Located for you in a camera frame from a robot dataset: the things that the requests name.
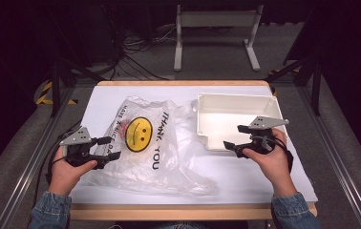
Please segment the white metal frame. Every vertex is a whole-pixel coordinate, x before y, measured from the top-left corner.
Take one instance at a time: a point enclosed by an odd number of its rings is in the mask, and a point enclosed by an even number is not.
[[[250,27],[251,34],[244,40],[249,60],[254,71],[260,70],[258,59],[252,48],[255,35],[261,20],[264,6],[256,10],[244,11],[182,11],[181,5],[177,8],[177,47],[175,50],[174,70],[181,70],[182,55],[182,27]]]

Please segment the cable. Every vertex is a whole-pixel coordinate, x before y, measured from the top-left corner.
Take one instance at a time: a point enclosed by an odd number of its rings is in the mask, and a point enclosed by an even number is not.
[[[113,226],[109,227],[108,229],[115,229],[116,227],[118,229],[123,229],[120,225],[113,225]]]
[[[166,34],[164,34],[163,36],[161,37],[155,37],[152,39],[152,44],[149,44],[148,41],[146,40],[141,40],[141,39],[138,39],[136,41],[131,41],[131,43],[124,43],[123,45],[123,49],[126,50],[126,51],[130,51],[130,52],[127,52],[128,54],[134,54],[134,53],[137,53],[137,52],[147,52],[149,51],[150,49],[152,49],[154,46],[156,46],[157,44],[162,44],[164,43],[165,41],[167,40],[173,40],[173,41],[176,41],[176,39],[174,38],[167,38],[167,36],[172,32],[174,31],[176,27],[173,27],[171,30],[169,30]],[[131,49],[131,48],[128,48],[130,46],[135,46],[135,45],[138,45],[138,49]]]
[[[163,78],[163,77],[160,77],[160,76],[157,76],[156,74],[154,73],[151,73],[150,71],[148,71],[147,69],[145,69],[144,67],[142,67],[136,60],[134,60],[132,57],[130,57],[128,54],[125,54],[125,56],[127,58],[129,58],[130,60],[132,60],[134,63],[136,63],[138,66],[140,66],[142,69],[144,69],[146,72],[148,72],[149,74],[151,74],[152,76],[158,78],[158,79],[163,79],[163,80],[168,80],[167,78]]]
[[[113,65],[109,65],[108,67],[104,68],[104,69],[101,69],[101,70],[98,70],[98,71],[95,71],[95,72],[92,72],[90,71],[91,73],[94,73],[94,74],[97,74],[99,76],[105,74],[105,73],[108,73],[111,69],[113,69],[115,67],[115,63]],[[88,75],[84,74],[84,73],[74,73],[72,72],[75,76],[80,76],[80,77],[86,77]]]
[[[96,82],[105,80],[104,78],[100,77],[99,75],[92,73],[91,71],[83,68],[82,66],[77,65],[76,63],[74,63],[73,61],[71,61],[69,59],[61,58],[61,60],[64,61],[66,64],[68,64],[71,68],[76,69],[76,70],[84,73],[86,76],[91,77]]]
[[[147,75],[145,75],[144,73],[142,73],[140,70],[136,69],[133,67],[133,65],[131,65],[129,62],[122,60],[124,63],[128,64],[131,68],[133,68],[134,70],[136,70],[137,72],[139,72],[140,74],[144,75],[147,79],[152,80],[150,77],[148,77]]]
[[[274,143],[275,145],[279,146],[280,148],[282,148],[283,151],[287,152],[287,146],[286,144],[279,138],[275,137],[275,140],[271,139],[271,138],[264,138],[263,136],[253,136],[252,140],[254,139],[260,139],[260,140],[266,140],[266,141],[270,141],[272,143]]]
[[[73,126],[70,127],[70,129],[68,129],[65,133],[59,135],[57,137],[57,139],[55,140],[55,142],[53,142],[52,146],[49,148],[49,150],[47,151],[46,155],[44,156],[43,158],[43,161],[41,162],[41,166],[40,166],[40,169],[39,169],[39,172],[37,174],[37,181],[35,183],[35,188],[34,188],[34,197],[33,197],[33,201],[32,201],[32,208],[35,207],[35,204],[37,202],[37,195],[38,195],[38,188],[39,188],[39,185],[40,185],[40,178],[41,178],[41,175],[42,175],[42,171],[43,171],[43,168],[44,168],[44,165],[46,163],[46,160],[47,158],[49,157],[50,154],[52,154],[50,156],[50,159],[49,159],[49,168],[48,168],[48,173],[46,174],[46,179],[48,181],[48,183],[50,184],[50,181],[51,181],[51,176],[52,176],[52,173],[51,173],[51,167],[52,165],[50,165],[50,161],[53,160],[55,154],[56,154],[56,151],[59,147],[59,142],[63,139],[65,139],[67,136],[71,135],[74,131],[73,131],[73,128],[79,124],[79,122],[81,121],[82,119],[79,119]],[[28,227],[30,225],[32,221],[32,215],[30,215],[29,217],[29,221],[28,221]]]
[[[129,38],[131,39],[131,41],[130,41],[131,43],[126,43],[126,40]],[[127,35],[126,37],[124,37],[123,46],[134,46],[134,45],[139,45],[144,42],[145,42],[145,40],[137,35]]]
[[[53,166],[56,162],[58,162],[58,161],[60,161],[60,160],[63,160],[63,159],[65,159],[65,158],[66,158],[66,157],[65,157],[65,156],[63,156],[62,158],[59,158],[59,159],[57,159],[57,160],[53,161],[52,166]]]
[[[113,67],[113,73],[112,76],[110,76],[109,80],[113,80],[113,78],[115,77],[116,74],[116,66]]]
[[[138,77],[138,76],[135,76],[135,75],[132,75],[132,74],[130,74],[130,73],[127,73],[125,70],[123,70],[123,68],[121,68],[121,66],[119,65],[119,64],[117,64],[118,65],[118,67],[122,70],[122,71],[124,71],[126,74],[128,74],[128,75],[130,75],[130,76],[132,76],[132,77],[135,77],[135,78],[137,78],[137,79],[139,79],[139,80],[142,80],[140,77]]]

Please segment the wrist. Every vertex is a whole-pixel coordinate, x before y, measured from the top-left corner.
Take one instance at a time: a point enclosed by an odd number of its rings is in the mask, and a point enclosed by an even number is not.
[[[272,182],[275,197],[288,197],[297,194],[297,189],[291,179]]]
[[[59,184],[55,184],[54,182],[51,182],[48,191],[50,193],[53,193],[53,194],[56,194],[56,195],[59,195],[62,197],[67,197],[70,194],[70,192],[67,192],[65,189],[61,189],[60,187],[62,187],[62,186]]]

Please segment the person's left hand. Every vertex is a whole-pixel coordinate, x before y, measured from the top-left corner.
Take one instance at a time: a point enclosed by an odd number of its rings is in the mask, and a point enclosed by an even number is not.
[[[62,157],[62,147],[59,147],[53,161]],[[96,165],[97,162],[92,160],[81,166],[74,167],[65,159],[58,160],[53,165],[53,177],[52,182],[50,183],[49,192],[66,197],[79,182],[80,177],[91,171]]]

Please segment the black cable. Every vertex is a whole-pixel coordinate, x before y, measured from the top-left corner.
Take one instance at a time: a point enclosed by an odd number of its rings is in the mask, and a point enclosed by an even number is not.
[[[109,80],[113,80],[113,78],[115,77],[116,74],[116,66],[113,67],[113,73],[112,76],[110,76]]]
[[[53,166],[56,162],[58,162],[58,161],[60,161],[60,160],[63,160],[63,159],[65,159],[65,158],[66,158],[66,157],[65,157],[65,156],[63,156],[62,158],[59,158],[59,159],[57,159],[57,160],[53,161],[52,166]]]
[[[148,52],[150,51],[153,47],[155,47],[157,45],[157,43],[146,43],[143,47],[140,46],[139,50],[137,52]]]
[[[112,65],[109,65],[108,67],[104,68],[104,69],[101,69],[101,70],[98,70],[98,71],[95,71],[95,72],[92,72],[91,73],[94,73],[94,74],[97,74],[99,76],[105,74],[105,73],[108,73],[111,69],[113,69],[115,67],[115,64],[112,64]],[[73,73],[75,76],[77,77],[87,77],[88,75],[84,74],[84,73]]]
[[[38,195],[38,188],[40,186],[40,178],[41,178],[41,175],[42,175],[42,171],[43,171],[43,168],[44,168],[44,165],[46,163],[46,160],[47,158],[49,157],[50,153],[52,153],[52,155],[50,156],[50,160],[53,160],[55,154],[56,154],[56,151],[59,147],[59,142],[63,139],[65,139],[67,136],[71,135],[74,131],[73,131],[73,128],[79,124],[79,122],[81,121],[82,119],[80,119],[79,121],[77,121],[73,126],[70,127],[70,129],[68,129],[65,133],[63,133],[62,135],[59,135],[57,137],[57,139],[55,140],[55,142],[53,142],[52,146],[49,148],[49,150],[47,151],[46,155],[44,156],[42,162],[41,162],[41,166],[40,166],[40,169],[39,169],[39,172],[37,174],[37,181],[35,183],[35,188],[34,188],[34,197],[33,197],[33,201],[32,201],[32,209],[35,207],[35,204],[37,202],[37,195]],[[50,160],[49,160],[49,168],[48,168],[48,173],[46,174],[46,179],[48,181],[48,183],[50,184],[50,181],[51,181],[51,166],[50,166]],[[29,228],[29,225],[32,221],[32,215],[30,215],[29,217],[29,222],[28,222],[28,228]]]
[[[122,60],[124,63],[128,64],[132,69],[136,70],[137,72],[139,72],[140,74],[144,75],[147,79],[152,80],[150,77],[148,77],[147,75],[145,75],[144,73],[142,73],[140,70],[136,69],[133,65],[131,65],[129,62]]]
[[[83,68],[82,66],[74,63],[73,61],[65,58],[61,58],[62,61],[64,61],[66,64],[68,64],[71,68],[78,70],[79,72],[85,74],[86,76],[92,78],[96,82],[104,81],[105,78],[100,77],[99,75],[92,73],[91,71]]]
[[[128,74],[128,75],[130,75],[130,76],[132,76],[132,77],[135,77],[135,78],[137,78],[137,79],[139,79],[139,80],[142,80],[140,77],[138,77],[138,76],[135,76],[135,75],[133,75],[133,74],[130,74],[130,73],[127,73],[125,70],[123,70],[123,68],[121,68],[121,66],[119,65],[119,64],[117,64],[118,65],[118,67],[122,70],[122,71],[124,71],[126,74]]]
[[[154,73],[151,73],[150,71],[148,71],[147,69],[145,69],[144,67],[142,67],[136,60],[134,60],[132,57],[130,57],[129,55],[125,54],[125,56],[127,58],[129,58],[130,60],[132,60],[134,63],[136,63],[138,66],[140,66],[142,69],[144,69],[146,72],[148,72],[149,74],[151,74],[152,76],[158,78],[158,79],[163,79],[163,80],[168,80],[167,78],[163,78],[163,77],[160,77],[160,76],[157,76],[156,74]]]
[[[125,43],[128,38],[131,38],[131,41],[130,41],[131,43],[137,43],[137,42],[144,41],[144,39],[142,39],[140,36],[138,36],[136,34],[128,34],[128,35],[124,36],[124,39],[123,39],[124,45],[127,45],[128,43],[130,43],[130,42]]]
[[[252,140],[254,139],[260,139],[260,140],[264,140],[265,138],[263,136],[253,136]],[[279,146],[280,148],[282,148],[283,151],[287,152],[287,146],[286,144],[279,138],[275,137],[275,140],[271,139],[271,138],[267,138],[266,141],[270,141],[272,143],[274,143],[275,145]]]
[[[142,39],[138,39],[137,41],[133,41],[133,39],[132,39],[131,43],[129,43],[129,42],[125,43],[126,39],[129,38],[129,37],[131,38],[131,37],[139,37],[139,36],[130,34],[130,35],[127,35],[124,38],[122,48],[123,48],[124,51],[130,51],[130,52],[125,52],[125,53],[134,54],[134,53],[137,53],[137,52],[141,52],[142,49],[148,45],[147,42],[145,40],[142,40]],[[132,46],[132,45],[134,45],[134,46],[138,45],[138,48],[137,49],[128,48],[128,46]]]
[[[137,52],[147,52],[154,46],[155,46],[154,44],[151,45],[148,42],[142,42],[142,43],[138,44],[138,49],[130,49],[128,47],[123,47],[123,49],[126,51],[131,51],[131,52],[126,52],[127,54],[135,54]]]

